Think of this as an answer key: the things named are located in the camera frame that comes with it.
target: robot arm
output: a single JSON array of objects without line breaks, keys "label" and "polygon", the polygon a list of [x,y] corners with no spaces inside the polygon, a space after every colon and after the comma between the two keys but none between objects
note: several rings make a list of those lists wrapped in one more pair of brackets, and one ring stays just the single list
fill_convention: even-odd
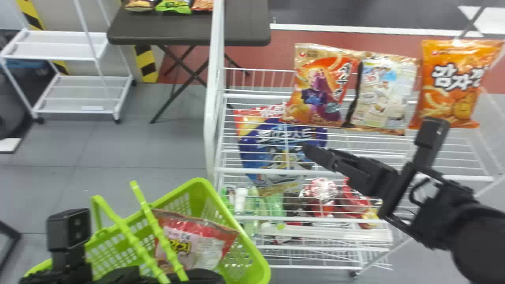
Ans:
[{"label": "robot arm", "polygon": [[[418,150],[401,172],[374,159],[305,145],[305,155],[320,166],[349,177],[347,184],[361,194],[382,199],[378,217],[429,249],[449,250],[458,270],[477,284],[505,283],[505,213],[480,204],[473,190],[443,178],[432,164],[449,130],[442,119],[425,118],[414,141]],[[418,174],[427,177],[410,184]],[[433,180],[438,191],[423,201],[414,192]],[[402,196],[419,206],[411,222],[395,216]]]}]

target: orange chip bag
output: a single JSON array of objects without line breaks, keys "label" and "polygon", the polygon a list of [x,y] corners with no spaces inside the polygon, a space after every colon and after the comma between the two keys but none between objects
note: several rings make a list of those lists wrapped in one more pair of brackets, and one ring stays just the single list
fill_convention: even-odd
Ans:
[{"label": "orange chip bag", "polygon": [[471,115],[484,74],[502,46],[498,40],[423,40],[423,89],[409,128],[419,129],[426,116],[443,118],[451,127],[479,127]]},{"label": "orange chip bag", "polygon": [[294,124],[340,127],[340,108],[347,91],[349,76],[363,52],[330,46],[297,43],[294,91],[280,119]]}]

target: table leg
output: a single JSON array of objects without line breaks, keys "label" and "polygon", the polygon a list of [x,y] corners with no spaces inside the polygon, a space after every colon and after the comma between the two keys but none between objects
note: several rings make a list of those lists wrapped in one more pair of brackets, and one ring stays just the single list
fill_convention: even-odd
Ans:
[{"label": "table leg", "polygon": [[9,259],[9,256],[11,255],[12,251],[14,250],[14,247],[18,243],[18,241],[21,239],[21,233],[14,230],[11,228],[9,225],[3,223],[0,220],[0,233],[3,233],[7,235],[10,240],[7,242],[7,247],[3,248],[0,251],[0,272],[2,271],[3,267],[7,263],[7,260]]},{"label": "table leg", "polygon": [[170,56],[178,65],[180,65],[186,72],[188,72],[191,76],[195,78],[200,84],[206,86],[207,83],[203,81],[198,74],[196,74],[193,70],[191,70],[180,58],[178,58],[170,49],[166,48],[164,45],[159,45],[158,46],[163,52],[165,52],[166,55]]},{"label": "table leg", "polygon": [[[195,48],[196,46],[195,45],[192,45],[190,46],[181,56],[181,60],[184,60],[190,53],[191,51],[193,51],[193,49]],[[174,63],[172,66],[170,66],[170,68],[168,68],[165,73],[163,73],[163,75],[167,76],[168,73],[172,72],[175,67],[177,67],[179,64],[177,63]]]},{"label": "table leg", "polygon": [[209,59],[207,58],[207,60],[205,60],[205,62],[195,71],[194,75],[192,74],[192,76],[188,78],[184,82],[184,84],[180,86],[180,88],[178,88],[177,91],[172,96],[170,96],[170,98],[165,102],[165,104],[160,108],[160,110],[158,110],[158,112],[153,116],[153,118],[149,123],[151,124],[156,123],[156,121],[165,111],[165,109],[189,86],[189,84],[191,84],[191,82],[193,82],[193,80],[198,78],[200,73],[202,73],[205,70],[205,68],[207,68],[208,65],[209,65]]},{"label": "table leg", "polygon": [[[233,66],[235,66],[235,67],[237,67],[237,68],[243,69],[243,68],[242,68],[242,66],[238,65],[235,61],[233,61],[233,59],[231,59],[231,58],[230,58],[230,57],[229,57],[226,53],[224,54],[224,58],[226,58],[226,60],[228,60],[228,61],[231,63],[231,65],[233,65]],[[243,71],[243,72],[244,72],[247,76],[249,76],[249,75],[250,75],[250,73],[249,73],[249,72],[247,72],[247,71]]]}]

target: basket handle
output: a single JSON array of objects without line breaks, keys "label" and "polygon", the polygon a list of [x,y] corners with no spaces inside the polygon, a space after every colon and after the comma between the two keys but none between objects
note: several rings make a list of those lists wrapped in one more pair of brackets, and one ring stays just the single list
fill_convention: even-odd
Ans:
[{"label": "basket handle", "polygon": [[140,203],[140,208],[142,210],[142,213],[146,217],[149,226],[153,230],[153,234],[158,239],[158,245],[160,245],[165,250],[165,253],[167,254],[167,260],[174,267],[174,271],[177,274],[177,276],[179,277],[179,280],[189,281],[189,278],[186,275],[186,272],[184,271],[184,266],[182,266],[182,264],[180,264],[180,262],[177,260],[177,255],[172,251],[172,249],[170,247],[170,242],[167,240],[167,238],[165,237],[165,234],[163,233],[163,230],[160,228],[160,225],[158,224],[158,220],[156,219],[153,212],[151,211],[151,206],[145,200],[144,194],[140,190],[137,181],[132,180],[130,182],[130,187],[133,190],[135,197],[137,197],[138,202]]},{"label": "basket handle", "polygon": [[144,260],[147,267],[153,271],[153,274],[158,282],[163,284],[170,283],[170,280],[163,270],[158,267],[156,260],[149,255],[149,252],[144,248],[144,246],[140,245],[140,240],[131,232],[126,222],[109,207],[102,196],[95,195],[91,198],[91,208],[93,210],[93,215],[95,216],[98,230],[103,229],[102,220],[100,218],[100,209],[102,209],[103,212],[119,227],[119,230],[128,240],[130,247],[133,248],[137,255]]}]

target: red snack bag in basket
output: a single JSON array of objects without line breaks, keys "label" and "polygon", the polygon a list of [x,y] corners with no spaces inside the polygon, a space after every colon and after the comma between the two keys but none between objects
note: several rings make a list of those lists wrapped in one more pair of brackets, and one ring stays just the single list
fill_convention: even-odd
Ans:
[{"label": "red snack bag in basket", "polygon": [[[184,270],[202,268],[214,270],[228,253],[238,232],[210,220],[153,209],[172,251],[184,266]],[[165,273],[173,273],[165,250],[155,240],[155,259]]]}]

